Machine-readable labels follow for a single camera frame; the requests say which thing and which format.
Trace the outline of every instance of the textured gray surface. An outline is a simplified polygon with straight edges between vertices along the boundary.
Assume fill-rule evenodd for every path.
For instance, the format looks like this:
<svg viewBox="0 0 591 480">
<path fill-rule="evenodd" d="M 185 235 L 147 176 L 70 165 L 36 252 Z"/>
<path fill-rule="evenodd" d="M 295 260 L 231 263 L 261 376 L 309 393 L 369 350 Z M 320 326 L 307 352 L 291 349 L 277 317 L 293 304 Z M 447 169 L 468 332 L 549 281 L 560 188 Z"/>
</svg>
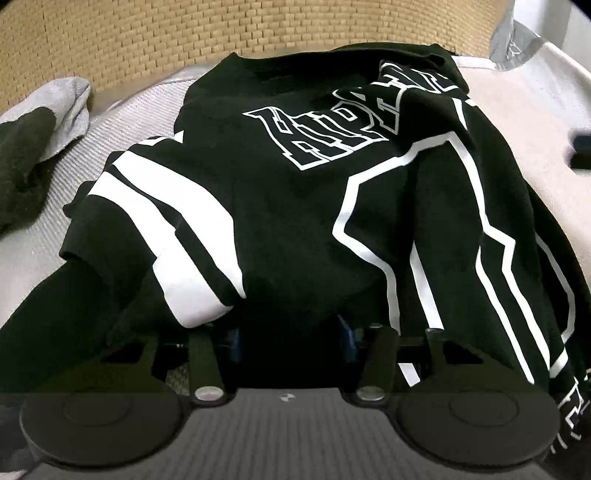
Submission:
<svg viewBox="0 0 591 480">
<path fill-rule="evenodd" d="M 109 472 L 40 464 L 28 480 L 550 480 L 537 465 L 494 475 L 431 462 L 398 437 L 385 415 L 346 403 L 336 389 L 242 390 L 197 410 L 168 448 Z"/>
<path fill-rule="evenodd" d="M 72 201 L 80 184 L 96 180 L 112 151 L 155 135 L 172 136 L 193 81 L 154 86 L 102 115 L 58 162 L 40 217 L 0 241 L 0 327 L 29 292 L 62 265 L 58 252 L 70 221 L 61 209 Z"/>
</svg>

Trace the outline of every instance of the white sleeve stripe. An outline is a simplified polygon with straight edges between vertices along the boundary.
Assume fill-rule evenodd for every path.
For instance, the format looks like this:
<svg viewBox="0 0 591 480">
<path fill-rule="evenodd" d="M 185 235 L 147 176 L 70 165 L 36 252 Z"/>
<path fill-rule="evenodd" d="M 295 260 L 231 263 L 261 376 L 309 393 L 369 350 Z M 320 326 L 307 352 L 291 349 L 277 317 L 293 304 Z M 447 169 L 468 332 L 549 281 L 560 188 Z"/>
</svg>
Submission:
<svg viewBox="0 0 591 480">
<path fill-rule="evenodd" d="M 108 199 L 127 213 L 157 257 L 154 274 L 181 325 L 191 328 L 211 322 L 231 309 L 219 301 L 156 205 L 108 172 L 99 177 L 89 195 Z"/>
<path fill-rule="evenodd" d="M 515 239 L 491 225 L 491 223 L 488 220 L 488 216 L 486 215 L 484 190 L 482 188 L 482 183 L 480 182 L 480 177 L 478 174 L 478 169 L 476 168 L 476 163 L 474 162 L 472 155 L 470 155 L 470 152 L 468 152 L 466 146 L 462 143 L 457 134 L 455 134 L 454 132 L 450 132 L 450 143 L 456 149 L 460 159 L 462 160 L 462 163 L 464 164 L 466 172 L 468 173 L 468 178 L 470 179 L 470 183 L 472 184 L 472 189 L 476 197 L 476 204 L 478 205 L 480 221 L 482 222 L 482 229 L 484 233 L 505 247 L 503 251 L 501 271 L 503 272 L 503 276 L 505 277 L 509 290 L 511 291 L 513 297 L 515 297 L 515 300 L 519 305 L 521 313 L 525 318 L 525 322 L 527 323 L 527 326 L 530 329 L 531 335 L 534 338 L 535 343 L 538 346 L 538 349 L 540 350 L 540 354 L 544 359 L 546 368 L 549 370 L 550 349 L 548 348 L 546 339 L 542 334 L 540 325 L 538 325 L 538 323 L 535 321 L 534 314 L 530 308 L 530 304 L 527 302 L 527 299 L 521 293 L 519 285 L 517 285 L 517 281 L 515 280 L 515 276 L 511 271 L 513 254 L 515 252 Z"/>
<path fill-rule="evenodd" d="M 453 104 L 456 107 L 457 117 L 460 119 L 460 122 L 464 126 L 466 130 L 468 130 L 468 125 L 466 125 L 466 117 L 464 117 L 464 106 L 463 102 L 459 98 L 452 98 Z"/>
<path fill-rule="evenodd" d="M 170 311 L 185 328 L 212 322 L 232 310 L 220 302 L 178 240 L 164 249 L 153 270 Z"/>
<path fill-rule="evenodd" d="M 158 257 L 174 236 L 174 227 L 146 197 L 104 172 L 88 195 L 97 195 L 119 205 L 131 218 L 152 253 Z"/>
<path fill-rule="evenodd" d="M 155 144 L 161 142 L 162 140 L 166 140 L 166 137 L 147 138 L 146 140 L 138 142 L 138 145 L 148 145 L 149 147 L 153 147 Z"/>
<path fill-rule="evenodd" d="M 245 298 L 242 270 L 228 211 L 205 188 L 133 152 L 124 152 L 113 165 L 137 188 L 175 208 L 208 251 L 218 269 Z"/>
<path fill-rule="evenodd" d="M 566 353 L 566 348 L 562 350 L 560 356 L 556 359 L 556 362 L 552 364 L 550 367 L 550 378 L 556 378 L 558 374 L 562 371 L 566 362 L 569 361 L 569 356 Z"/>
<path fill-rule="evenodd" d="M 490 278 L 486 275 L 484 268 L 482 267 L 482 260 L 480 258 L 480 248 L 478 249 L 478 253 L 476 254 L 476 275 L 480 279 L 480 283 L 485 288 L 486 293 L 488 295 L 489 300 L 491 301 L 492 307 L 496 310 L 497 315 L 499 316 L 499 320 L 501 321 L 501 325 L 505 329 L 507 337 L 509 337 L 509 341 L 515 355 L 517 356 L 517 361 L 521 365 L 521 369 L 527 378 L 527 381 L 531 384 L 535 383 L 534 377 L 531 374 L 530 367 L 525 360 L 525 356 L 523 355 L 523 351 L 521 350 L 521 346 L 517 341 L 517 337 L 515 336 L 515 332 L 513 331 L 513 327 L 511 326 L 511 322 L 509 321 L 509 317 L 507 313 L 503 309 L 501 302 L 499 301 L 498 297 L 496 296 L 495 289 L 492 286 Z"/>
<path fill-rule="evenodd" d="M 413 271 L 414 283 L 417 288 L 418 299 L 421 302 L 427 323 L 430 328 L 443 328 L 443 322 L 439 316 L 433 292 L 423 270 L 421 259 L 418 257 L 417 246 L 413 242 L 413 248 L 410 252 L 410 267 Z"/>
<path fill-rule="evenodd" d="M 568 446 L 566 445 L 566 443 L 564 442 L 564 440 L 560 436 L 560 433 L 556 436 L 556 438 L 558 438 L 558 442 L 559 442 L 560 446 L 566 450 L 568 448 Z"/>
<path fill-rule="evenodd" d="M 398 364 L 398 366 L 400 367 L 409 387 L 412 387 L 421 381 L 413 364 Z"/>
</svg>

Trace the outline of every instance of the gray cloth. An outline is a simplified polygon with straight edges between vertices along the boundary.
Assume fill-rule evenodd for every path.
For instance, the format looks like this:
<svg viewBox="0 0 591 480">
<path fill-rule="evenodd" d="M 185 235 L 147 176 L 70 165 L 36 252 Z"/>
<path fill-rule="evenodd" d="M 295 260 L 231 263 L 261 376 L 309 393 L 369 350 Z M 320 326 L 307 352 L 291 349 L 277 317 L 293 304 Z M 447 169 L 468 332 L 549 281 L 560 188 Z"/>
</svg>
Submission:
<svg viewBox="0 0 591 480">
<path fill-rule="evenodd" d="M 88 130 L 89 116 L 86 101 L 90 82 L 80 77 L 52 80 L 35 90 L 25 100 L 0 115 L 0 124 L 14 122 L 39 107 L 53 112 L 55 126 L 39 162 L 62 151 L 72 140 Z"/>
<path fill-rule="evenodd" d="M 0 233 L 35 219 L 54 158 L 89 125 L 88 80 L 53 80 L 0 116 Z"/>
</svg>

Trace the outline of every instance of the sleeve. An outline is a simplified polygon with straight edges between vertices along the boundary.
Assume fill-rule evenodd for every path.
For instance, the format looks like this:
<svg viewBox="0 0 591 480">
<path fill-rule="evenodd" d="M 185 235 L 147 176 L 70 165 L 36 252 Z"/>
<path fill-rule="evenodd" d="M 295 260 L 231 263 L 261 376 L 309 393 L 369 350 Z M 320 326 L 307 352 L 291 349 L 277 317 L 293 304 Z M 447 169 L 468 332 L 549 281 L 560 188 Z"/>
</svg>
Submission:
<svg viewBox="0 0 591 480">
<path fill-rule="evenodd" d="M 71 259 L 42 281 L 0 329 L 0 394 L 22 394 L 96 355 L 116 319 L 111 295 Z"/>
<path fill-rule="evenodd" d="M 181 131 L 112 154 L 69 207 L 60 255 L 90 265 L 121 309 L 139 307 L 138 293 L 156 296 L 165 317 L 191 328 L 220 318 L 245 293 L 232 216 L 201 184 L 206 175 L 182 140 Z"/>
<path fill-rule="evenodd" d="M 535 191 L 529 187 L 534 213 L 542 283 L 550 299 L 558 335 L 550 365 L 550 394 L 563 419 L 552 452 L 576 449 L 589 423 L 591 388 L 591 294 L 575 253 L 560 225 Z"/>
</svg>

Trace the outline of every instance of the white stripe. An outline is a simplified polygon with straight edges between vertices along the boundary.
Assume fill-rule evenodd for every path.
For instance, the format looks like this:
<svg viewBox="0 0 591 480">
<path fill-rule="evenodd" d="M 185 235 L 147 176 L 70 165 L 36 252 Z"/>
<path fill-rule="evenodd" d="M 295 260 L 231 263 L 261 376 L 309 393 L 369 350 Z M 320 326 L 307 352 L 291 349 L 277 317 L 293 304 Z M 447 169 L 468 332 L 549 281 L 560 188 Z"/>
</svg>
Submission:
<svg viewBox="0 0 591 480">
<path fill-rule="evenodd" d="M 157 257 L 153 269 L 164 299 L 178 322 L 191 328 L 211 322 L 231 307 L 223 305 L 174 234 L 174 227 L 147 198 L 104 172 L 89 195 L 116 203 Z"/>
<path fill-rule="evenodd" d="M 201 185 L 147 158 L 124 152 L 113 165 L 137 188 L 170 205 L 195 232 L 216 266 L 245 298 L 228 211 Z"/>
<path fill-rule="evenodd" d="M 567 326 L 566 326 L 566 329 L 564 330 L 564 332 L 562 332 L 562 334 L 561 334 L 563 343 L 566 343 L 567 340 L 570 338 L 570 336 L 574 332 L 574 318 L 576 316 L 576 304 L 574 301 L 574 292 L 573 292 L 573 289 L 570 288 L 569 282 L 566 280 L 566 277 L 564 276 L 562 269 L 558 265 L 558 262 L 554 258 L 554 255 L 552 255 L 552 252 L 550 251 L 550 248 L 548 247 L 548 245 L 546 245 L 546 243 L 540 238 L 540 236 L 538 234 L 535 234 L 535 241 L 537 242 L 537 244 L 540 246 L 540 248 L 544 251 L 544 253 L 548 257 L 550 265 L 552 265 L 552 270 L 554 270 L 554 273 L 556 274 L 556 277 L 558 278 L 560 285 L 562 286 L 564 292 L 566 293 L 566 298 L 569 301 L 569 315 L 567 317 L 568 318 Z"/>
<path fill-rule="evenodd" d="M 88 195 L 98 195 L 123 208 L 156 257 L 174 237 L 174 227 L 164 219 L 156 205 L 108 172 L 99 177 Z"/>
<path fill-rule="evenodd" d="M 390 325 L 400 333 L 400 310 L 398 308 L 398 298 L 396 295 L 396 276 L 392 267 L 387 262 L 374 254 L 368 247 L 345 233 L 345 226 L 351 217 L 355 204 L 359 186 L 382 173 L 394 168 L 408 165 L 417 156 L 417 154 L 427 148 L 433 148 L 443 145 L 449 137 L 449 134 L 438 135 L 436 137 L 426 138 L 412 144 L 411 148 L 402 157 L 392 157 L 379 163 L 368 170 L 362 171 L 349 177 L 347 188 L 343 198 L 343 205 L 340 208 L 339 215 L 333 227 L 333 236 L 344 246 L 348 247 L 359 258 L 378 267 L 386 275 L 386 297 L 388 299 L 388 317 Z"/>
<path fill-rule="evenodd" d="M 524 315 L 525 321 L 530 329 L 532 336 L 534 337 L 536 344 L 538 345 L 538 348 L 540 350 L 540 353 L 542 354 L 546 366 L 548 370 L 550 370 L 550 350 L 548 349 L 548 345 L 546 344 L 544 336 L 542 335 L 540 326 L 535 321 L 531 308 L 527 303 L 527 300 L 519 290 L 517 282 L 515 281 L 515 277 L 513 276 L 513 273 L 511 271 L 511 262 L 513 260 L 513 253 L 515 250 L 515 240 L 507 234 L 494 228 L 489 223 L 485 210 L 484 192 L 482 189 L 482 184 L 480 183 L 480 178 L 478 175 L 476 164 L 474 162 L 474 159 L 472 158 L 472 156 L 470 155 L 470 153 L 468 152 L 468 150 L 466 149 L 466 147 L 461 142 L 461 140 L 455 132 L 449 132 L 447 134 L 437 135 L 435 137 L 430 137 L 424 140 L 417 141 L 412 144 L 411 148 L 403 156 L 392 157 L 388 160 L 383 161 L 382 163 L 379 163 L 378 165 L 373 166 L 372 168 L 369 168 L 368 170 L 362 171 L 349 177 L 349 180 L 347 182 L 347 188 L 345 190 L 345 196 L 343 198 L 343 205 L 341 206 L 341 210 L 333 227 L 333 236 L 340 243 L 351 249 L 361 259 L 365 260 L 368 263 L 371 263 L 372 265 L 377 266 L 384 272 L 384 274 L 386 275 L 387 282 L 386 289 L 390 325 L 394 329 L 396 329 L 398 333 L 400 333 L 400 310 L 398 307 L 398 299 L 396 295 L 396 278 L 392 268 L 384 260 L 380 259 L 377 255 L 375 255 L 364 244 L 347 235 L 345 233 L 345 226 L 349 221 L 349 218 L 351 217 L 353 210 L 355 208 L 355 204 L 357 202 L 357 195 L 359 193 L 359 185 L 361 185 L 361 183 L 368 181 L 378 175 L 381 175 L 382 173 L 390 171 L 393 168 L 408 165 L 411 161 L 413 161 L 413 159 L 420 151 L 443 145 L 446 141 L 449 141 L 451 145 L 455 148 L 458 156 L 460 157 L 464 165 L 464 168 L 468 173 L 468 178 L 470 179 L 470 183 L 472 185 L 472 189 L 476 197 L 476 203 L 478 205 L 480 221 L 482 223 L 482 229 L 484 233 L 486 233 L 492 239 L 496 240 L 497 242 L 505 246 L 501 271 L 503 272 L 503 275 L 507 281 L 511 293 L 515 297 Z M 480 265 L 480 269 L 482 271 L 482 274 L 484 274 L 482 265 Z M 500 306 L 500 302 L 496 298 L 496 294 L 494 292 L 492 284 L 490 283 L 490 280 L 488 280 L 486 274 L 479 275 L 479 278 L 481 282 L 483 282 L 483 286 L 485 286 L 485 289 L 489 293 L 491 302 L 493 302 L 493 298 L 491 297 L 492 293 L 494 296 L 494 300 L 498 303 L 498 306 Z M 518 352 L 522 356 L 521 348 L 519 348 L 519 350 L 515 350 L 515 353 L 518 354 L 519 357 Z M 524 373 L 529 381 L 533 380 L 529 368 L 524 369 Z"/>
<path fill-rule="evenodd" d="M 566 362 L 569 361 L 569 356 L 566 353 L 566 348 L 562 350 L 560 356 L 556 359 L 556 362 L 552 364 L 550 367 L 550 378 L 556 378 L 558 374 L 562 371 Z"/>
<path fill-rule="evenodd" d="M 148 145 L 149 147 L 153 147 L 155 144 L 161 142 L 162 140 L 166 140 L 166 137 L 147 138 L 146 140 L 138 142 L 138 145 Z"/>
<path fill-rule="evenodd" d="M 542 355 L 542 358 L 544 359 L 544 362 L 546 364 L 546 368 L 550 370 L 550 350 L 548 348 L 548 344 L 546 343 L 540 326 L 535 321 L 534 314 L 531 311 L 530 305 L 521 293 L 521 290 L 519 289 L 517 282 L 515 281 L 515 277 L 513 276 L 513 272 L 511 271 L 513 253 L 515 251 L 515 239 L 501 232 L 499 229 L 496 229 L 489 223 L 485 209 L 484 191 L 482 190 L 482 184 L 480 183 L 480 178 L 474 159 L 472 158 L 470 152 L 468 152 L 464 144 L 460 141 L 460 139 L 454 132 L 450 133 L 450 137 L 450 143 L 456 149 L 468 173 L 468 177 L 470 178 L 470 183 L 472 184 L 472 189 L 474 190 L 474 194 L 476 196 L 476 203 L 478 205 L 478 210 L 480 212 L 480 221 L 482 222 L 482 229 L 484 233 L 486 233 L 489 237 L 496 240 L 505 247 L 503 252 L 501 271 L 503 272 L 505 280 L 507 281 L 509 290 L 515 297 L 519 305 L 519 308 L 521 309 L 521 313 L 525 318 L 527 326 L 529 327 L 530 332 L 534 337 L 538 349 L 540 350 L 540 354 Z"/>
<path fill-rule="evenodd" d="M 167 245 L 153 269 L 170 311 L 185 328 L 212 322 L 232 310 L 220 302 L 178 240 Z"/>
<path fill-rule="evenodd" d="M 565 397 L 562 399 L 562 401 L 561 401 L 561 402 L 558 404 L 558 408 L 561 408 L 561 407 L 562 407 L 562 405 L 564 405 L 565 403 L 567 403 L 568 401 L 570 401 L 570 397 L 573 395 L 574 391 L 576 390 L 576 388 L 577 388 L 577 384 L 578 384 L 578 383 L 577 383 L 577 379 L 575 378 L 575 379 L 574 379 L 574 385 L 573 385 L 573 388 L 571 388 L 571 389 L 570 389 L 570 392 L 568 392 L 568 393 L 566 394 L 566 396 L 565 396 Z"/>
<path fill-rule="evenodd" d="M 564 440 L 560 436 L 560 433 L 556 436 L 556 438 L 558 438 L 558 442 L 560 443 L 560 446 L 566 450 L 568 448 L 568 446 L 566 445 L 566 443 L 564 442 Z"/>
<path fill-rule="evenodd" d="M 421 381 L 413 364 L 398 364 L 398 366 L 400 367 L 409 387 L 412 387 Z"/>
<path fill-rule="evenodd" d="M 464 117 L 464 107 L 462 105 L 462 101 L 459 98 L 452 98 L 453 104 L 456 107 L 457 117 L 460 119 L 460 122 L 464 126 L 466 130 L 468 130 L 468 126 L 466 125 L 466 118 Z"/>
<path fill-rule="evenodd" d="M 534 377 L 531 374 L 530 367 L 528 366 L 527 361 L 525 360 L 523 351 L 521 350 L 521 345 L 519 345 L 519 342 L 517 341 L 517 337 L 515 336 L 515 332 L 513 331 L 511 322 L 509 321 L 509 318 L 507 317 L 507 314 L 503 309 L 503 305 L 501 305 L 501 302 L 496 296 L 495 289 L 493 288 L 490 279 L 488 278 L 484 271 L 484 268 L 482 267 L 482 260 L 480 258 L 480 248 L 478 249 L 478 253 L 476 254 L 476 274 L 480 279 L 480 283 L 482 283 L 482 286 L 486 290 L 486 293 L 491 301 L 492 307 L 495 309 L 496 314 L 499 316 L 499 319 L 501 320 L 501 324 L 503 325 L 506 331 L 507 337 L 509 337 L 511 346 L 513 347 L 515 355 L 517 356 L 517 361 L 521 365 L 521 369 L 523 370 L 523 373 L 525 374 L 527 381 L 533 384 Z"/>
<path fill-rule="evenodd" d="M 418 299 L 421 301 L 427 323 L 430 328 L 443 328 L 443 322 L 437 311 L 437 304 L 433 298 L 431 287 L 423 270 L 421 259 L 418 257 L 417 246 L 413 242 L 410 252 L 410 267 L 413 271 L 414 283 L 417 287 Z"/>
</svg>

